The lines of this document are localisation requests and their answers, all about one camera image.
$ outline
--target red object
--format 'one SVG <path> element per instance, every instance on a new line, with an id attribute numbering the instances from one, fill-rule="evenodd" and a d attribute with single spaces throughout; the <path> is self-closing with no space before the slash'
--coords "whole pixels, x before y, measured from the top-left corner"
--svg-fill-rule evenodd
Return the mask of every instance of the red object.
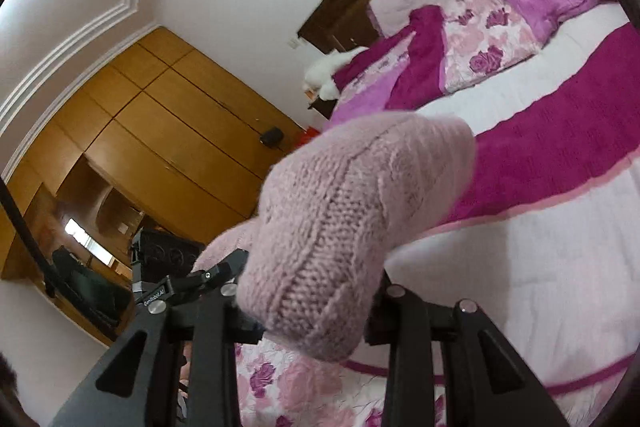
<path id="1" fill-rule="evenodd" d="M 298 140 L 298 143 L 296 144 L 296 149 L 299 149 L 300 147 L 302 147 L 303 145 L 309 143 L 311 140 L 313 140 L 316 136 L 318 136 L 320 133 L 320 131 L 318 131 L 318 129 L 316 129 L 315 127 L 309 127 L 301 136 L 300 139 Z"/>

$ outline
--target bolt head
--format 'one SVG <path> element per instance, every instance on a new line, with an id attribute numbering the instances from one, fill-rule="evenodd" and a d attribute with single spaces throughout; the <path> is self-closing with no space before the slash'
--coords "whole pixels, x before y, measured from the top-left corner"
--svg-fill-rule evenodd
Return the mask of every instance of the bolt head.
<path id="1" fill-rule="evenodd" d="M 389 288 L 386 289 L 386 294 L 394 299 L 403 297 L 405 293 L 406 290 L 399 284 L 392 284 L 391 286 L 389 286 Z"/>
<path id="2" fill-rule="evenodd" d="M 458 305 L 463 313 L 476 313 L 478 311 L 478 305 L 471 299 L 463 299 Z"/>
<path id="3" fill-rule="evenodd" d="M 227 283 L 220 288 L 220 293 L 225 297 L 234 297 L 238 293 L 238 285 L 232 282 Z"/>
<path id="4" fill-rule="evenodd" d="M 149 313 L 151 313 L 152 315 L 159 315 L 161 313 L 164 313 L 164 311 L 166 310 L 166 302 L 153 301 L 149 304 L 149 306 L 146 307 L 146 309 L 149 310 Z"/>

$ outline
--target pink knitted sock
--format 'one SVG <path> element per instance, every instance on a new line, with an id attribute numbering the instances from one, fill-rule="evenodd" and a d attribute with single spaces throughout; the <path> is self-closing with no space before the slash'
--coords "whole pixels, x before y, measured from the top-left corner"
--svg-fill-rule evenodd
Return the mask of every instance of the pink knitted sock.
<path id="1" fill-rule="evenodd" d="M 274 166 L 258 221 L 207 250 L 240 245 L 238 232 L 250 236 L 239 306 L 287 346 L 345 360 L 362 337 L 386 254 L 442 219 L 474 158 L 471 130 L 456 118 L 385 112 L 350 121 Z"/>
<path id="2" fill-rule="evenodd" d="M 237 248 L 251 252 L 259 228 L 260 222 L 254 217 L 221 233 L 198 256 L 193 271 L 210 269 Z"/>

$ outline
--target cabinet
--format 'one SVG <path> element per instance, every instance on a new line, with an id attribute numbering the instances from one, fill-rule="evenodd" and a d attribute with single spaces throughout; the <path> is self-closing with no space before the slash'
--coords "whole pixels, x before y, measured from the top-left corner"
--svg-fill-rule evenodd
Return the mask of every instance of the cabinet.
<path id="1" fill-rule="evenodd" d="M 276 148 L 260 134 L 279 127 Z M 255 212 L 260 187 L 302 134 L 273 105 L 166 28 L 98 71 L 46 124 L 8 186 L 45 256 L 59 245 L 128 286 L 140 227 L 208 243 Z M 73 219 L 106 256 L 65 232 Z M 0 277 L 41 275 L 0 215 Z M 64 299 L 54 304 L 105 340 Z"/>

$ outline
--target window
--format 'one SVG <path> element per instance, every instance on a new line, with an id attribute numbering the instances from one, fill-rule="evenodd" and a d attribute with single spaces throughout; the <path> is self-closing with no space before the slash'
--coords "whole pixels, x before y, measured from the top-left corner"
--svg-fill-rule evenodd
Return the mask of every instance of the window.
<path id="1" fill-rule="evenodd" d="M 115 261 L 114 256 L 101 247 L 100 244 L 96 243 L 95 239 L 86 233 L 73 219 L 69 219 L 65 227 L 65 232 L 72 235 L 78 243 L 107 266 L 113 265 L 113 261 Z"/>

